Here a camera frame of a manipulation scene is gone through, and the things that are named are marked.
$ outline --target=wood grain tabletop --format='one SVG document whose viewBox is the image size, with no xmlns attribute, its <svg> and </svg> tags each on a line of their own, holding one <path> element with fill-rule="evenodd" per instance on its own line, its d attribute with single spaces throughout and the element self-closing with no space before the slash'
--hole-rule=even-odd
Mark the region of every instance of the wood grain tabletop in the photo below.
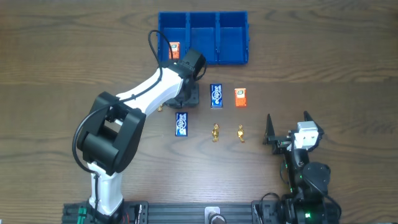
<svg viewBox="0 0 398 224">
<path fill-rule="evenodd" d="M 64 203 L 90 196 L 90 176 L 72 157 L 73 133 L 102 91 L 121 93 L 153 75 L 147 33 L 159 11 L 240 10 L 250 23 L 248 64 L 208 67 L 200 104 L 184 110 L 187 138 L 174 136 L 176 110 L 146 119 L 123 172 L 124 198 L 251 202 L 287 194 L 282 158 L 262 145 L 266 116 L 283 135 L 307 110 L 326 133 L 310 160 L 330 166 L 341 222 L 396 222 L 398 1 L 0 0 L 3 223 L 60 223 Z M 223 84 L 221 110 L 210 108 L 210 83 Z M 247 89 L 247 108 L 234 106 L 234 88 Z"/>
</svg>

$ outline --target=tic tac label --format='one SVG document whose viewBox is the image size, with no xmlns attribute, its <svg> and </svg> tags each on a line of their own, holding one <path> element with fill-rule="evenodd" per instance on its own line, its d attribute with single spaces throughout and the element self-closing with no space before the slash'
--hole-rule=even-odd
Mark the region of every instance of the tic tac label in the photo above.
<svg viewBox="0 0 398 224">
<path fill-rule="evenodd" d="M 188 113 L 177 112 L 175 115 L 177 119 L 175 123 L 175 135 L 177 137 L 188 136 Z"/>
<path fill-rule="evenodd" d="M 211 107 L 222 108 L 223 107 L 222 84 L 210 84 L 210 93 L 211 93 Z"/>
</svg>

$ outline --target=blue bin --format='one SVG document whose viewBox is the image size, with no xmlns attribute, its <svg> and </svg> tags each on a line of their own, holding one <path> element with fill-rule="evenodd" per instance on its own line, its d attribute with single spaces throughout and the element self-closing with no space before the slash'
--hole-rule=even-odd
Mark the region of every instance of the blue bin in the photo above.
<svg viewBox="0 0 398 224">
<path fill-rule="evenodd" d="M 180 58 L 189 48 L 201 52 L 210 65 L 239 65 L 249 60 L 248 13 L 159 12 L 159 30 L 180 42 Z M 159 59 L 169 59 L 169 47 L 158 35 Z"/>
</svg>

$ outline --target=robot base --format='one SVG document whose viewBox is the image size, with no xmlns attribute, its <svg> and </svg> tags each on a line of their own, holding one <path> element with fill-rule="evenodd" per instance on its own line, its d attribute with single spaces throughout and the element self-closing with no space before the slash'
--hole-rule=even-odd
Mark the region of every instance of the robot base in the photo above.
<svg viewBox="0 0 398 224">
<path fill-rule="evenodd" d="M 252 203 L 151 203 L 124 202 L 124 215 L 119 223 L 165 224 L 205 223 L 205 208 L 219 207 L 228 223 L 261 224 L 258 219 L 259 201 Z M 263 201 L 264 223 L 281 224 L 275 212 L 276 201 Z M 63 224 L 92 224 L 92 216 L 85 212 L 86 202 L 65 204 Z"/>
</svg>

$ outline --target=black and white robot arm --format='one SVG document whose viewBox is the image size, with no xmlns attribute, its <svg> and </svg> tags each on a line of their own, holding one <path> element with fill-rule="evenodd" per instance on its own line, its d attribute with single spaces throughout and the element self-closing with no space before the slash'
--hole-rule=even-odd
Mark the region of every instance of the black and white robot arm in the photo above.
<svg viewBox="0 0 398 224">
<path fill-rule="evenodd" d="M 198 72 L 205 64 L 204 56 L 190 49 L 182 60 L 162 65 L 132 90 L 116 96 L 103 92 L 95 99 L 90 111 L 95 114 L 82 126 L 76 146 L 83 152 L 91 172 L 88 207 L 97 219 L 111 223 L 121 218 L 122 171 L 137 152 L 146 116 L 167 100 L 177 96 L 189 98 Z M 162 78 L 157 82 L 160 69 Z M 120 130 L 107 127 L 106 121 L 119 124 Z"/>
</svg>

